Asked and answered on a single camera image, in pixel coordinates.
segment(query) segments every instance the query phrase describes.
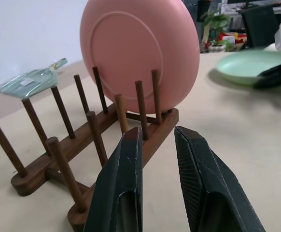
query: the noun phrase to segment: black object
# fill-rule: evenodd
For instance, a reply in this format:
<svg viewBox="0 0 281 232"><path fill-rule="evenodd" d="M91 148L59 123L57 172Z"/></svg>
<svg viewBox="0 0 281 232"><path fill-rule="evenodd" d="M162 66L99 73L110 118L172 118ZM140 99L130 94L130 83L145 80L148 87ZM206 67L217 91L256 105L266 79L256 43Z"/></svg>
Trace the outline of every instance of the black object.
<svg viewBox="0 0 281 232"><path fill-rule="evenodd" d="M197 132L175 128L180 182L192 232L264 232L232 171Z"/></svg>
<svg viewBox="0 0 281 232"><path fill-rule="evenodd" d="M197 21L203 23L205 21L206 13L208 12L210 6L209 0L199 0L197 1Z"/></svg>
<svg viewBox="0 0 281 232"><path fill-rule="evenodd" d="M253 85L255 89L281 87L281 65L262 72L258 77L260 80Z"/></svg>
<svg viewBox="0 0 281 232"><path fill-rule="evenodd" d="M266 47L275 42L279 24L272 6L248 8L239 13L246 28L249 48Z"/></svg>
<svg viewBox="0 0 281 232"><path fill-rule="evenodd" d="M142 232L142 132L126 132L98 175L84 232Z"/></svg>
<svg viewBox="0 0 281 232"><path fill-rule="evenodd" d="M278 24L281 24L281 14L275 14L276 20L278 22Z"/></svg>
<svg viewBox="0 0 281 232"><path fill-rule="evenodd" d="M229 32L237 32L239 34L243 34L243 33L246 33L246 29L245 28L243 28L243 29L233 28L233 29L230 29Z"/></svg>

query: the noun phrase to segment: white wall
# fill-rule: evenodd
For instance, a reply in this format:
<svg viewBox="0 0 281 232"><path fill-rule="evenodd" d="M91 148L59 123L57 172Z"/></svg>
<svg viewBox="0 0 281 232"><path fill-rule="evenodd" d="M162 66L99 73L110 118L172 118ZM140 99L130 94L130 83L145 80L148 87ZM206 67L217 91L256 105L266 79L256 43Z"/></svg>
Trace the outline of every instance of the white wall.
<svg viewBox="0 0 281 232"><path fill-rule="evenodd" d="M54 60L82 59L79 27L88 0L0 0L0 83Z"/></svg>

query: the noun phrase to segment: desk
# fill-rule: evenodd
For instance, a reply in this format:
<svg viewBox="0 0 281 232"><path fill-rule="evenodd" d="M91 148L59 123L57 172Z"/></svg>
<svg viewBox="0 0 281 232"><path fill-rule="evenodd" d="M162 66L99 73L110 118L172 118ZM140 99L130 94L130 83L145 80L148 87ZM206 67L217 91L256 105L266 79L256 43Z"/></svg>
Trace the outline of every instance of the desk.
<svg viewBox="0 0 281 232"><path fill-rule="evenodd" d="M275 12L276 15L281 14L281 6L279 6L279 7L273 7L272 9L274 10L274 12ZM240 14L239 14L237 11L235 11L235 10L233 10L233 11L225 10L225 11L224 11L224 14L225 14L225 15L228 15L228 16L230 16L230 17L240 16Z"/></svg>
<svg viewBox="0 0 281 232"><path fill-rule="evenodd" d="M281 232L281 95L229 88L227 82L214 78L217 75L211 69L227 55L201 54L195 86L177 107L178 125L207 139L236 174L266 231ZM90 109L101 111L92 80L84 79L83 85ZM61 96L73 127L86 122L76 86L64 88ZM35 102L34 107L48 136L67 135L53 96ZM0 119L0 126L25 165L43 152L24 109ZM121 137L119 124L102 137L110 155ZM100 171L94 145L70 165L76 179L90 186ZM19 197L10 184L13 172L0 148L0 232L72 232L67 212L73 200L67 190L46 182L32 195ZM143 228L144 232L189 231L173 133L143 170Z"/></svg>

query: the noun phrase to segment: potted plant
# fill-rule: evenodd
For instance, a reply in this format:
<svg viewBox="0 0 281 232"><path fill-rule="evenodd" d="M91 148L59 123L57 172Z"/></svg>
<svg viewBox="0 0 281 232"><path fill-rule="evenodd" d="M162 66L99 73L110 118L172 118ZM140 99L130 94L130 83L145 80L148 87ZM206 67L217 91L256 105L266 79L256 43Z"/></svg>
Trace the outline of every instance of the potted plant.
<svg viewBox="0 0 281 232"><path fill-rule="evenodd" d="M204 35L202 42L205 44L209 38L210 29L214 29L215 40L211 42L209 52L225 52L226 45L219 44L219 36L223 28L229 24L228 16L220 13L209 13L204 16Z"/></svg>

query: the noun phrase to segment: green plate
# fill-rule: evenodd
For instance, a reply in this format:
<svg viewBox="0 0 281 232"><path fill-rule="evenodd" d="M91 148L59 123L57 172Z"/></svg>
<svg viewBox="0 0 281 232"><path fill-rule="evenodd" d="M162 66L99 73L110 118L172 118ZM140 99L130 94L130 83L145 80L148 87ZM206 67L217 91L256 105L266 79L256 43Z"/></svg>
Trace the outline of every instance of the green plate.
<svg viewBox="0 0 281 232"><path fill-rule="evenodd" d="M254 50L224 57L217 63L216 70L231 82L253 85L261 72L280 64L281 52Z"/></svg>

